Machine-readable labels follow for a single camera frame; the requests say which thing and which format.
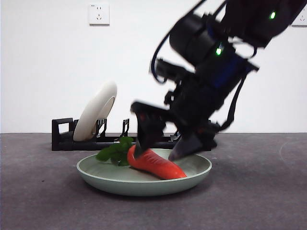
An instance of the plate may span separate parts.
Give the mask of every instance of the plate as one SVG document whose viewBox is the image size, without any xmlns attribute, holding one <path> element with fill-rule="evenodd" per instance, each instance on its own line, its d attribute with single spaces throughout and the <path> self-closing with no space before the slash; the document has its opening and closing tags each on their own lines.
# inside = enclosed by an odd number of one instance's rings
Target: plate
<svg viewBox="0 0 307 230">
<path fill-rule="evenodd" d="M 167 159 L 170 149 L 153 149 Z M 119 167 L 110 162 L 100 162 L 95 155 L 78 162 L 81 177 L 91 186 L 113 194 L 125 196 L 160 196 L 190 189 L 204 180 L 212 163 L 205 157 L 193 154 L 174 161 L 187 177 L 161 180 L 156 176 L 130 166 Z"/>
<path fill-rule="evenodd" d="M 77 123 L 73 134 L 74 141 L 90 140 L 96 131 L 96 121 L 107 118 L 117 95 L 117 86 L 109 81 L 89 101 Z"/>
</svg>

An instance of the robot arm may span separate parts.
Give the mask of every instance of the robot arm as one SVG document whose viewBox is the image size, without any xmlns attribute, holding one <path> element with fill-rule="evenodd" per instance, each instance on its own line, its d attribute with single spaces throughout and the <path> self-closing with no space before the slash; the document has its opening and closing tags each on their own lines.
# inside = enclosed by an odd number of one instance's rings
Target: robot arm
<svg viewBox="0 0 307 230">
<path fill-rule="evenodd" d="M 165 96 L 169 110 L 140 102 L 131 105 L 138 119 L 139 143 L 135 157 L 163 135 L 166 122 L 173 122 L 181 134 L 170 160 L 216 147 L 214 136 L 234 120 L 236 100 L 246 76 L 259 69 L 236 54 L 228 39 L 238 37 L 252 45 L 255 55 L 258 47 L 265 48 L 291 24 L 307 0 L 228 0 L 213 15 L 195 15 L 194 11 L 204 2 L 200 1 L 174 25 L 152 59 L 155 79 L 160 83 L 167 80 L 176 83 L 175 90 Z M 224 6 L 225 15 L 218 22 L 215 18 Z M 168 37 L 171 47 L 195 67 L 194 72 L 162 59 L 156 61 Z M 226 122 L 222 126 L 211 123 L 210 116 L 220 109 L 239 82 Z"/>
</svg>

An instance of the wall outlet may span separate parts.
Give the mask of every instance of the wall outlet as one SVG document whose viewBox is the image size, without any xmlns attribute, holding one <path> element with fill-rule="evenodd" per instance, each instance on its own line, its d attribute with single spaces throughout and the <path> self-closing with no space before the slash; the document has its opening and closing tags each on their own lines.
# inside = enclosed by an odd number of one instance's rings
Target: wall outlet
<svg viewBox="0 0 307 230">
<path fill-rule="evenodd" d="M 110 25 L 110 7 L 108 3 L 88 6 L 88 22 L 90 25 Z"/>
<path fill-rule="evenodd" d="M 297 18 L 293 21 L 292 26 L 307 26 L 307 6 L 300 12 Z"/>
</svg>

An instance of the black dish rack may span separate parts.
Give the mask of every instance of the black dish rack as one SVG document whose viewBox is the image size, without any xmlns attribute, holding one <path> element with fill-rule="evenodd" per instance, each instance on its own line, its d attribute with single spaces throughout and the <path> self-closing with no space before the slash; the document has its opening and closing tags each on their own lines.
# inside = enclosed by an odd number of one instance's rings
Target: black dish rack
<svg viewBox="0 0 307 230">
<path fill-rule="evenodd" d="M 113 143 L 119 141 L 121 137 L 128 136 L 129 119 L 123 120 L 122 133 L 119 136 L 106 136 L 106 122 L 107 119 L 101 119 L 96 121 L 96 131 L 94 137 L 87 141 L 74 141 L 73 134 L 76 125 L 79 120 L 73 120 L 73 118 L 62 118 L 52 120 L 52 151 L 73 151 L 73 150 L 101 150 L 110 146 Z M 59 125 L 69 124 L 69 130 L 64 133 L 59 132 Z M 163 136 L 156 142 L 152 148 L 172 149 L 177 142 L 178 133 L 176 132 L 172 136 Z"/>
</svg>

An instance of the orange carrot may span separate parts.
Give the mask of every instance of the orange carrot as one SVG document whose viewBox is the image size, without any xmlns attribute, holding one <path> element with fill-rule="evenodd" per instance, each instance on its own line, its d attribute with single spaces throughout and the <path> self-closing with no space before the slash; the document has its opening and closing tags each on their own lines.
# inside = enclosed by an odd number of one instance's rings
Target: orange carrot
<svg viewBox="0 0 307 230">
<path fill-rule="evenodd" d="M 163 179 L 177 179 L 187 177 L 183 170 L 175 163 L 157 155 L 151 149 L 146 150 L 137 159 L 134 158 L 135 145 L 127 154 L 128 163 L 136 169 L 145 170 Z"/>
</svg>

